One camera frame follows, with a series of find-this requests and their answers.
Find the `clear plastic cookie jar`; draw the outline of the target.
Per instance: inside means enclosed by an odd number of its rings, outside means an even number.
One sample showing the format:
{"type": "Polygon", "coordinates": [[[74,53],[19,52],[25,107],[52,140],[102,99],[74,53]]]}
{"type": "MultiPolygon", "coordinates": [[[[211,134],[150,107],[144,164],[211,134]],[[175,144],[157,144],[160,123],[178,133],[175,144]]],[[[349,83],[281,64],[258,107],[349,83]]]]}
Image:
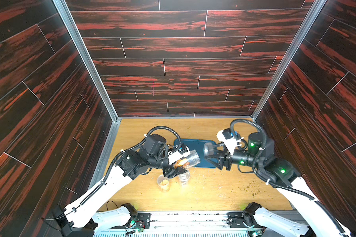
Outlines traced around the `clear plastic cookie jar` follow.
{"type": "Polygon", "coordinates": [[[193,166],[196,166],[197,164],[200,163],[200,157],[197,153],[196,150],[192,150],[190,151],[190,155],[179,159],[175,164],[174,164],[174,168],[178,168],[178,167],[182,167],[185,169],[189,169],[193,166]]]}

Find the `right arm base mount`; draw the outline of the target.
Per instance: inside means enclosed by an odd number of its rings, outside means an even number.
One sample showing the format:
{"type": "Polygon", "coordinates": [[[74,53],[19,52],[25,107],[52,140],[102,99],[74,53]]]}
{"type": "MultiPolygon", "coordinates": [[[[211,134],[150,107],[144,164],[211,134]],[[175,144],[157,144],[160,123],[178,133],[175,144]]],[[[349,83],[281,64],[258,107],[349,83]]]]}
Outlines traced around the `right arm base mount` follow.
{"type": "Polygon", "coordinates": [[[254,215],[261,207],[260,204],[252,202],[242,212],[228,212],[226,223],[231,228],[246,228],[249,237],[260,237],[264,234],[266,227],[259,225],[254,215]]]}

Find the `clear round jar lid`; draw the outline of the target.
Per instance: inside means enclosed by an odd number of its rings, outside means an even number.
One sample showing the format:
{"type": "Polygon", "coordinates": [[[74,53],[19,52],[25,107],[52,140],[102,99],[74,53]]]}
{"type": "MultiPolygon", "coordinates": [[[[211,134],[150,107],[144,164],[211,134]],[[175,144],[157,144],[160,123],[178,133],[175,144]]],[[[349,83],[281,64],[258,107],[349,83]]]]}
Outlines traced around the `clear round jar lid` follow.
{"type": "Polygon", "coordinates": [[[205,157],[207,156],[211,156],[214,154],[214,148],[213,148],[213,143],[211,142],[207,142],[204,144],[204,147],[203,147],[203,154],[205,157]]]}

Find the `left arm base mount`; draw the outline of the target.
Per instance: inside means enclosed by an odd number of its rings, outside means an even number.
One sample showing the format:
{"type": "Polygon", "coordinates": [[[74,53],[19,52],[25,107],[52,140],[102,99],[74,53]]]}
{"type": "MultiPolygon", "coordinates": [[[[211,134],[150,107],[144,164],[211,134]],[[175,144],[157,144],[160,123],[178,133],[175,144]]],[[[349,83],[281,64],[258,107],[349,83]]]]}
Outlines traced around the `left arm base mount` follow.
{"type": "Polygon", "coordinates": [[[130,218],[125,225],[123,225],[126,231],[130,232],[134,230],[135,232],[143,232],[145,229],[149,229],[151,213],[138,212],[130,203],[125,203],[121,205],[121,207],[125,207],[130,214],[130,218]]]}

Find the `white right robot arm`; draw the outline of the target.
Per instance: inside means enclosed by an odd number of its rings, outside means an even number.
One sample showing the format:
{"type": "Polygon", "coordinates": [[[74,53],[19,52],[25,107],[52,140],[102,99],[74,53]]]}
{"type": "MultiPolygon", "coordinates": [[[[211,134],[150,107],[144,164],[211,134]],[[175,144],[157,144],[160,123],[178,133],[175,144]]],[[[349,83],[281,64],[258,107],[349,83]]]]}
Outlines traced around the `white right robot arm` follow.
{"type": "Polygon", "coordinates": [[[277,189],[306,221],[300,224],[252,202],[237,216],[228,214],[227,223],[251,229],[251,237],[270,229],[285,237],[355,237],[356,232],[339,222],[321,203],[287,160],[275,155],[275,142],[264,129],[247,119],[235,119],[230,127],[217,133],[218,144],[204,145],[205,159],[222,170],[233,165],[251,167],[266,185],[277,189]]]}

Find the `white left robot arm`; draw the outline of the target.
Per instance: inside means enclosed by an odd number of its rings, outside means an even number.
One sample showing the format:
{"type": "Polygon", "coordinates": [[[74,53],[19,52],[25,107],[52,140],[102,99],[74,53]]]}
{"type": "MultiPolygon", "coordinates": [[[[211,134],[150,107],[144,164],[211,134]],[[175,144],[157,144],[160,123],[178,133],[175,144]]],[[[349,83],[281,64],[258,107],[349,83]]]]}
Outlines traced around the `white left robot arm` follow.
{"type": "Polygon", "coordinates": [[[112,160],[104,177],[82,196],[64,208],[52,210],[52,218],[42,221],[64,237],[92,237],[98,232],[113,227],[131,228],[138,212],[126,203],[115,210],[99,211],[123,187],[140,175],[147,175],[153,169],[161,169],[165,178],[174,178],[187,172],[182,164],[190,156],[177,132],[166,126],[152,128],[136,145],[121,150],[112,160]]]}

